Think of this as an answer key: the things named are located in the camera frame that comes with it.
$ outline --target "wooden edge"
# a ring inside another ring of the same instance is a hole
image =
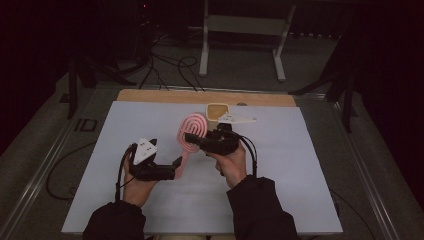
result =
[[[296,107],[290,95],[241,92],[193,92],[168,90],[121,90],[117,101],[159,103],[226,103],[249,106]]]

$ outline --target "hand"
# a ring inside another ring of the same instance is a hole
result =
[[[142,207],[147,202],[150,192],[158,181],[139,181],[135,178],[133,179],[133,176],[129,173],[129,157],[128,155],[124,162],[124,183],[130,182],[124,186],[123,201]]]
[[[206,154],[216,159],[215,168],[224,174],[230,188],[235,187],[246,178],[246,150],[240,142],[236,151],[227,156],[215,153]]]

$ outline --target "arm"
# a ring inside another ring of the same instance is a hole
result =
[[[293,217],[281,208],[274,181],[247,176],[246,151],[240,143],[230,155],[207,154],[217,160],[216,169],[231,188],[227,195],[237,240],[300,239]]]
[[[144,240],[146,217],[141,207],[149,198],[156,181],[133,179],[129,173],[128,157],[124,162],[125,178],[123,200],[100,207],[91,215],[83,233],[84,240],[134,239]]]

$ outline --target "person's left hand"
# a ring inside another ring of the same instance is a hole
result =
[[[128,155],[124,162],[124,183],[133,178],[133,176],[129,173],[129,157],[130,156]],[[122,200],[138,207],[142,207],[147,202],[150,192],[153,190],[156,183],[158,183],[158,181],[140,181],[134,178],[124,186],[124,198]]]

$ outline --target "white board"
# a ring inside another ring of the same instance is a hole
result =
[[[305,121],[296,107],[230,106],[234,114],[256,117],[233,130],[251,139],[258,152],[258,177],[276,182],[283,209],[293,215],[299,234],[342,232]],[[181,121],[204,104],[114,102],[81,180],[62,232],[84,231],[93,211],[114,201],[119,163],[140,137],[157,138],[155,162],[170,164],[181,154],[176,140]],[[247,168],[251,159],[247,152]],[[225,178],[215,160],[191,154],[183,177],[159,182],[142,208],[147,234],[233,233]]]

